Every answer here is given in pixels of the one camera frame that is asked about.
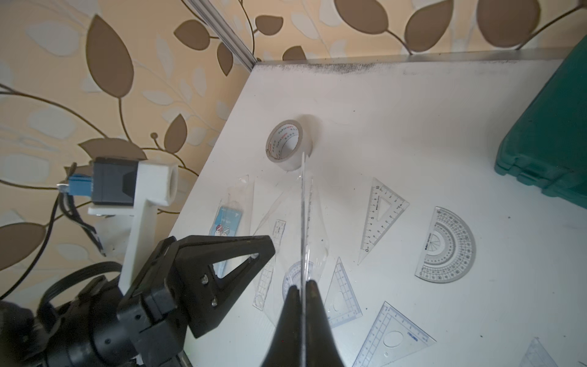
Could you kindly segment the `blue ruler set pouch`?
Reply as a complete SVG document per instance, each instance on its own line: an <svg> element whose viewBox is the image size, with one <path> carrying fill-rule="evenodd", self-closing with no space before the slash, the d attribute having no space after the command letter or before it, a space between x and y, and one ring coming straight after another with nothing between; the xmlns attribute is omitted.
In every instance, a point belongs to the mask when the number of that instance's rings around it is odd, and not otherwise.
<svg viewBox="0 0 587 367"><path fill-rule="evenodd" d="M209 235L234 237L249 236L255 182L248 176L240 177L221 199Z"/></svg>

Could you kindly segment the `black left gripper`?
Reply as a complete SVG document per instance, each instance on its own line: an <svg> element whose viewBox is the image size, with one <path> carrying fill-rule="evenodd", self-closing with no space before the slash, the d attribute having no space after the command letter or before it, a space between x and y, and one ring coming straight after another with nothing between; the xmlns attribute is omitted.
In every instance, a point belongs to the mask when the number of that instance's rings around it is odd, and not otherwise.
<svg viewBox="0 0 587 367"><path fill-rule="evenodd" d="M59 307L48 291L36 312L1 303L3 366L188 366L188 324L200 338L217 328L275 255L268 235L191 235L161 241L127 292L107 261L58 282L88 283Z"/></svg>

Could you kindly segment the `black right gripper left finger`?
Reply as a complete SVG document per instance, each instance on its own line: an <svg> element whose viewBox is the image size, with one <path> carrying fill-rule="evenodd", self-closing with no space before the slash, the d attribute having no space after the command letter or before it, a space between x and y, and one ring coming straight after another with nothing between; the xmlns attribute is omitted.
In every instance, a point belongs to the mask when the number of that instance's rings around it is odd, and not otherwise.
<svg viewBox="0 0 587 367"><path fill-rule="evenodd" d="M271 345L261 366L301 366L301 292L288 289Z"/></svg>

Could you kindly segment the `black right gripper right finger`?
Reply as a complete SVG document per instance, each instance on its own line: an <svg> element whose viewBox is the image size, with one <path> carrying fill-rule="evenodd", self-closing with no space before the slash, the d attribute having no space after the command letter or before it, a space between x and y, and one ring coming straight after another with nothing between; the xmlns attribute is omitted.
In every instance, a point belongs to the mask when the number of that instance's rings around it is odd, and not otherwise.
<svg viewBox="0 0 587 367"><path fill-rule="evenodd" d="M305 366L344 366L314 280L305 287Z"/></svg>

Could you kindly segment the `clear triangle ruler small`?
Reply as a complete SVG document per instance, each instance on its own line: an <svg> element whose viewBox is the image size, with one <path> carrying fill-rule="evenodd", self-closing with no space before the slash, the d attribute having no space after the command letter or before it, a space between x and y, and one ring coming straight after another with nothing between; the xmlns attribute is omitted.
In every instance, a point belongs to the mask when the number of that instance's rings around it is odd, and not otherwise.
<svg viewBox="0 0 587 367"><path fill-rule="evenodd" d="M362 317L362 310L342 259L337 258L325 302L327 319L332 329Z"/></svg>

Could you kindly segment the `clear triangle ruler long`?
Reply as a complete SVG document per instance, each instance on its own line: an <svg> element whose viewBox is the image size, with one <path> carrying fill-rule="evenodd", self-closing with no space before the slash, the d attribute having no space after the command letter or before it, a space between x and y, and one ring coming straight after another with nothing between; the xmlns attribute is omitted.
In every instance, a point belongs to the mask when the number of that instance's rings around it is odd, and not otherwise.
<svg viewBox="0 0 587 367"><path fill-rule="evenodd" d="M387 301L353 362L353 367L386 366L437 341Z"/></svg>

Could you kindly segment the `clear straight ruler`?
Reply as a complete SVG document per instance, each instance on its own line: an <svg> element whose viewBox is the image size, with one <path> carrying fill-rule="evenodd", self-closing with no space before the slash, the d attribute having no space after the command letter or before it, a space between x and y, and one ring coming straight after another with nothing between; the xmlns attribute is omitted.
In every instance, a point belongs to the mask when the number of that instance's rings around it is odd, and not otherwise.
<svg viewBox="0 0 587 367"><path fill-rule="evenodd" d="M276 255L281 246L281 240L284 235L285 227L287 223L284 220L269 220L271 232L269 233L271 240L275 248L275 255L270 261L264 266L258 275L258 279L255 280L255 296L253 300L253 306L258 310L264 310L265 302L268 296L269 287L273 277Z"/></svg>

